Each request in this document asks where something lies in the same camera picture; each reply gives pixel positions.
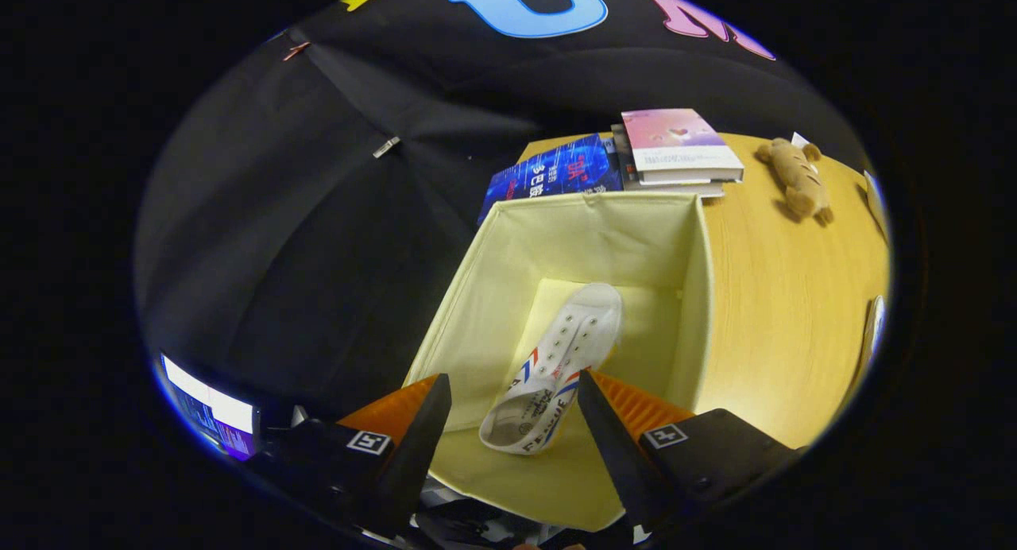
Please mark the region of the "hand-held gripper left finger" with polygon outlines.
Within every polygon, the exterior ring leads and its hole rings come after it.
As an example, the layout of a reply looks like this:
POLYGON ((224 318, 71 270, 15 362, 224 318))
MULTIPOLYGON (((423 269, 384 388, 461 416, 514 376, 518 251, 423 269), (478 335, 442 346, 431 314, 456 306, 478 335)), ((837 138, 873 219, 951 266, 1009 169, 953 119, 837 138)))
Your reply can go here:
POLYGON ((337 422, 303 420, 246 469, 331 527, 396 538, 409 529, 452 405, 447 374, 435 374, 337 422))

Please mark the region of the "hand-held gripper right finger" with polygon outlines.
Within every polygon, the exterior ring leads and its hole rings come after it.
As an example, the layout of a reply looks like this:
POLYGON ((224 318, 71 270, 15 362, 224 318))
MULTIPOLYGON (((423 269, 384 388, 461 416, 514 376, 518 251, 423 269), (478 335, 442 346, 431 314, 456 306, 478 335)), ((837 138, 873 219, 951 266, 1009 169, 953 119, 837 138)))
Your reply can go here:
POLYGON ((799 450, 734 415, 701 415, 584 370, 578 405, 632 525, 656 535, 727 506, 798 462, 799 450))

